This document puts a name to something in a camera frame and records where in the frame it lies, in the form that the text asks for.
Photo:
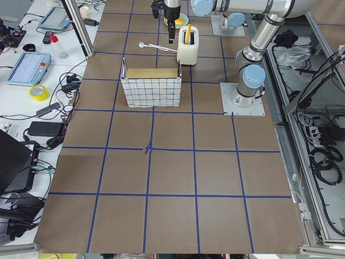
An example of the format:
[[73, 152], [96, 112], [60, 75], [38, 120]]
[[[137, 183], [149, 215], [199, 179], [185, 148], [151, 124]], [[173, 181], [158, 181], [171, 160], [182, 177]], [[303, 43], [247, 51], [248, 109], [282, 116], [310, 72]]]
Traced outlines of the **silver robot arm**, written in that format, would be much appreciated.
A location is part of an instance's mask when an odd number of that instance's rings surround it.
[[223, 15], [220, 22], [220, 28], [223, 31], [234, 30], [235, 28], [242, 26], [245, 23], [245, 14], [241, 12], [235, 12], [230, 15]]
[[250, 44], [238, 52], [236, 66], [239, 83], [230, 94], [230, 100], [240, 108], [249, 108], [263, 85], [266, 73], [259, 65], [269, 42], [286, 18], [294, 18], [309, 11], [316, 1], [191, 1], [193, 13], [205, 17], [211, 12], [241, 12], [263, 14]]

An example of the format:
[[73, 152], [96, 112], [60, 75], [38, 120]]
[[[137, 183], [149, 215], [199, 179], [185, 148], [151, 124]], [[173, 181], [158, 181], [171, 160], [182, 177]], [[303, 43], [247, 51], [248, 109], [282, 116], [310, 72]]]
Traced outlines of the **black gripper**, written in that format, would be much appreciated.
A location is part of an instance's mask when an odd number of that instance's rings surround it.
[[164, 0], [164, 17], [168, 20], [169, 44], [175, 39], [175, 20], [180, 17], [181, 0]]

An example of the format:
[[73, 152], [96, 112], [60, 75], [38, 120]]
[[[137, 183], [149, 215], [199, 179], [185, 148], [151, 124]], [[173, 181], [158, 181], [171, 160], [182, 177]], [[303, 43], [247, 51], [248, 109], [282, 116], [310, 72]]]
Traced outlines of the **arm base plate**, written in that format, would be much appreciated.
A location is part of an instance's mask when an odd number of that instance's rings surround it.
[[259, 91], [254, 97], [243, 97], [237, 91], [237, 83], [220, 83], [223, 113], [225, 115], [265, 116], [263, 101]]
[[229, 16], [211, 16], [212, 32], [214, 36], [245, 37], [243, 13], [232, 13]]

